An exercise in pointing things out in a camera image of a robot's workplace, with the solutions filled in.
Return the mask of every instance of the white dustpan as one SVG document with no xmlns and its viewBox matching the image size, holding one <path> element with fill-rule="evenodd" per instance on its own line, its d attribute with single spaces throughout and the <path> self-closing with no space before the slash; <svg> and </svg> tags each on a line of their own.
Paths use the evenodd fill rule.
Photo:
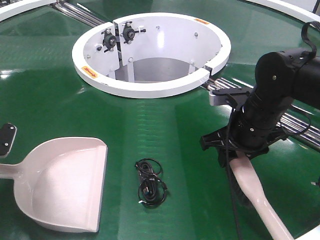
<svg viewBox="0 0 320 240">
<path fill-rule="evenodd" d="M 18 164 L 0 164 L 0 178 L 14 180 L 17 205 L 41 226 L 97 232 L 106 162 L 107 145 L 97 138 L 56 138 Z"/>
</svg>

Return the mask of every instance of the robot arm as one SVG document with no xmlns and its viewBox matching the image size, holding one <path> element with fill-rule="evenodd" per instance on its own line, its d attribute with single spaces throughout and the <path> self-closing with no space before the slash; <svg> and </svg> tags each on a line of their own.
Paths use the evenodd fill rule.
<svg viewBox="0 0 320 240">
<path fill-rule="evenodd" d="M 312 51 L 294 48 L 270 52 L 258 60 L 256 85 L 230 122 L 230 150 L 255 157 L 267 153 L 268 146 L 279 139 L 287 138 L 277 123 L 294 99 L 320 109 L 320 58 L 316 57 L 316 46 L 307 37 L 310 24 L 320 29 L 320 23 L 308 22 L 302 28 L 302 39 Z M 216 147 L 225 153 L 226 132 L 224 127 L 202 136 L 202 148 Z"/>
</svg>

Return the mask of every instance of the bolt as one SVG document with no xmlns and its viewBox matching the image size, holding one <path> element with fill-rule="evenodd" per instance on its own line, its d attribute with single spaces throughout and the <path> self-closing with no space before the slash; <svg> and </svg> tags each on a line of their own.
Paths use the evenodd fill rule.
<svg viewBox="0 0 320 240">
<path fill-rule="evenodd" d="M 135 32 L 134 31 L 129 31 L 127 36 L 128 36 L 128 38 L 133 39 L 135 37 Z"/>
<path fill-rule="evenodd" d="M 117 42 L 116 42 L 115 39 L 111 38 L 111 39 L 109 40 L 109 44 L 110 44 L 111 46 L 115 46 L 115 45 L 117 44 Z"/>
</svg>

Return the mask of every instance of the orange warning label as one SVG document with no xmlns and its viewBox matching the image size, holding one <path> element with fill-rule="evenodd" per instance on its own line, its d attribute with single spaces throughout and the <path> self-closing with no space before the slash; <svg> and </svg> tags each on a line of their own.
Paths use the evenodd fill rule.
<svg viewBox="0 0 320 240">
<path fill-rule="evenodd" d="M 98 74 L 88 66 L 83 66 L 81 69 L 93 79 L 98 77 Z"/>
<path fill-rule="evenodd" d="M 203 23 L 203 24 L 205 24 L 205 25 L 210 24 L 210 22 L 205 21 L 205 20 L 202 20 L 202 19 L 200 19 L 200 18 L 195 18 L 194 20 L 196 20 L 196 21 L 198 21 L 198 22 L 200 22 L 200 23 Z"/>
</svg>

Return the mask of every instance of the green conveyor belt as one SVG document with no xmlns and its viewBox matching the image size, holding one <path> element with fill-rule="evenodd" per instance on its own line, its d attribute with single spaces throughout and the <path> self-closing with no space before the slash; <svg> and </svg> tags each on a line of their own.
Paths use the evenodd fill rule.
<svg viewBox="0 0 320 240">
<path fill-rule="evenodd" d="M 305 46 L 299 20 L 237 0 L 95 0 L 81 3 L 105 21 L 148 12 L 198 17 L 221 28 L 232 44 L 215 77 L 255 84 L 255 64 L 265 53 Z M 202 88 L 161 99 L 128 99 L 85 83 L 71 57 L 90 27 L 44 6 L 0 22 L 0 124 L 18 127 L 11 153 L 16 164 L 37 145 L 66 136 L 96 137 L 109 147 L 98 233 L 45 229 L 17 207 L 13 181 L 0 180 L 2 240 L 236 240 L 225 170 L 200 136 L 225 126 L 229 109 L 209 105 Z M 311 30 L 319 46 L 319 33 Z M 295 102 L 315 114 L 320 112 Z M 169 195 L 163 205 L 138 204 L 134 163 L 161 162 Z M 319 152 L 289 138 L 252 161 L 269 202 L 296 238 L 320 223 Z M 254 209 L 238 206 L 246 240 L 271 240 Z"/>
</svg>

